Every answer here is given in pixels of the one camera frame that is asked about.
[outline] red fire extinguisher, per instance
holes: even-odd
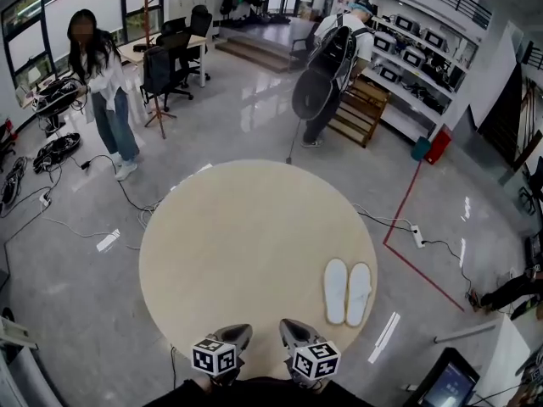
[[[17,133],[14,131],[14,125],[11,123],[10,119],[6,120],[6,130],[8,131],[9,135],[11,136],[11,140],[17,140]]]

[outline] wooden crate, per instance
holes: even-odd
[[[372,140],[389,98],[390,92],[360,77],[343,94],[338,112],[328,126],[365,148]]]

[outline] gray tiled floor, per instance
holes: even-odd
[[[126,190],[136,204],[156,201],[208,163],[285,160],[296,126],[290,108],[295,75],[273,75],[220,52],[210,52],[208,71],[213,79],[205,89],[193,80],[194,101],[171,102],[177,120],[165,121],[165,141],[156,127],[143,128],[143,117],[132,119],[142,155]],[[85,125],[82,116],[70,124],[83,137],[74,155],[79,163],[105,153],[94,124]],[[410,145],[384,127],[367,149],[332,131],[325,136],[320,149],[297,146],[294,164],[374,215],[394,216],[417,169]],[[42,143],[42,133],[31,125],[21,134],[18,149],[34,153]],[[29,168],[21,196],[49,183],[48,176],[35,176]],[[28,203],[0,220],[0,237],[38,212],[38,203]],[[109,162],[97,160],[88,173],[67,162],[46,215],[81,234],[120,231],[113,247],[100,253],[96,245],[102,237],[79,238],[38,219],[8,246],[12,279],[2,304],[9,304],[36,337],[40,359],[65,402],[133,406],[166,393],[172,385],[170,346],[143,301],[137,251],[123,246],[137,247],[143,230]],[[498,275],[520,270],[523,264],[518,231],[447,157],[436,166],[422,164],[401,216],[418,224],[425,239],[446,240],[457,254],[464,239],[464,270],[481,291],[492,289]],[[489,317],[469,309],[463,297],[466,282],[444,246],[417,250],[404,231],[394,231],[389,239],[390,247],[465,311],[383,245],[388,228],[365,222],[378,256],[377,299],[367,326],[344,354],[337,380],[376,406],[396,406],[405,397],[397,387],[420,380],[443,348],[432,344],[434,336]],[[400,323],[371,365],[367,359],[393,312],[400,314]],[[188,361],[179,355],[177,375],[178,381],[192,375]]]

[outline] white slipper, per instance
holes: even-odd
[[[347,325],[357,327],[364,319],[367,298],[372,292],[370,269],[362,262],[350,272],[349,301],[347,303]]]
[[[332,259],[324,271],[326,319],[330,324],[344,323],[346,293],[347,265],[341,259]]]

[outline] beige round table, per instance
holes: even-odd
[[[357,328],[326,322],[322,282],[333,258],[372,272]],[[349,201],[305,170],[262,160],[220,164],[182,182],[148,225],[139,270],[156,325],[187,357],[221,327],[253,326],[241,378],[288,377],[282,318],[314,326],[345,350],[377,290],[372,240]]]

